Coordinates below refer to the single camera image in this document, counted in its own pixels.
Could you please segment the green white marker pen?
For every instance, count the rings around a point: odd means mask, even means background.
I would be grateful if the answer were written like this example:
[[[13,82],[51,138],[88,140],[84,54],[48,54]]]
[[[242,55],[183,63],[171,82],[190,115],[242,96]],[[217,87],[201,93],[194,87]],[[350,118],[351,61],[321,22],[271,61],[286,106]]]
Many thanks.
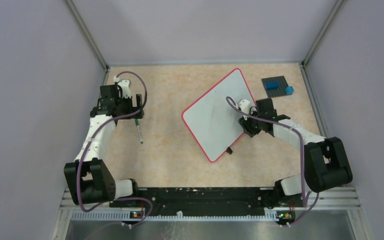
[[[140,127],[140,123],[139,123],[139,120],[138,120],[138,119],[135,119],[135,125],[136,125],[136,128],[137,128],[139,141],[140,141],[141,144],[143,144],[144,141],[143,141],[142,132],[141,132],[141,127]]]

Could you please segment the pink framed whiteboard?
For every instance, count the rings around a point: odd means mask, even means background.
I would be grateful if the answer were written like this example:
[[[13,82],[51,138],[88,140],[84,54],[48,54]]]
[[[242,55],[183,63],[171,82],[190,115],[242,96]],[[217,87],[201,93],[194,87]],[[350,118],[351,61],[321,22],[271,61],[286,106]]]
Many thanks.
[[[242,135],[240,100],[255,100],[243,72],[233,69],[188,106],[181,118],[209,162],[216,162]]]

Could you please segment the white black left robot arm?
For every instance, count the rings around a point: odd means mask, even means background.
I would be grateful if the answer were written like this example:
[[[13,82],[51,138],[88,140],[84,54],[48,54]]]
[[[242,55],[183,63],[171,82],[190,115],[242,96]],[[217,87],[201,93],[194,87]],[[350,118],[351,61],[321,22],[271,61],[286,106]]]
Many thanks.
[[[74,161],[64,166],[64,176],[75,205],[112,202],[118,198],[129,207],[140,202],[136,181],[132,178],[116,180],[104,162],[118,121],[144,116],[142,95],[133,97],[130,84],[129,80],[123,79],[100,87],[101,97],[90,111],[83,146]]]

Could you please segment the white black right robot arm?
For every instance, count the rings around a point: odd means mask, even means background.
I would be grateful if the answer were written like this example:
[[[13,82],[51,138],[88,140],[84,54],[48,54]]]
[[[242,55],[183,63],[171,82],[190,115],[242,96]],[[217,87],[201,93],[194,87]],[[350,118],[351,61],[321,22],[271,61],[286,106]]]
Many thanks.
[[[320,193],[352,182],[352,169],[340,138],[310,132],[289,116],[278,114],[271,98],[256,104],[242,99],[234,107],[242,115],[238,123],[249,137],[265,132],[299,151],[301,172],[275,182],[273,200],[277,205],[287,206],[294,195],[306,190]]]

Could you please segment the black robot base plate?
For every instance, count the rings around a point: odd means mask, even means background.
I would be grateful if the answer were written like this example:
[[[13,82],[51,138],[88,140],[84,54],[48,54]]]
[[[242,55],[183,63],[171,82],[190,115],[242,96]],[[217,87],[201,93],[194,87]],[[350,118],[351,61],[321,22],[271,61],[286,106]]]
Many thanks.
[[[151,204],[152,217],[177,212],[186,217],[242,217],[303,205],[300,194],[285,196],[272,187],[148,187],[139,188],[133,196],[134,200],[113,201],[109,206],[146,209]]]

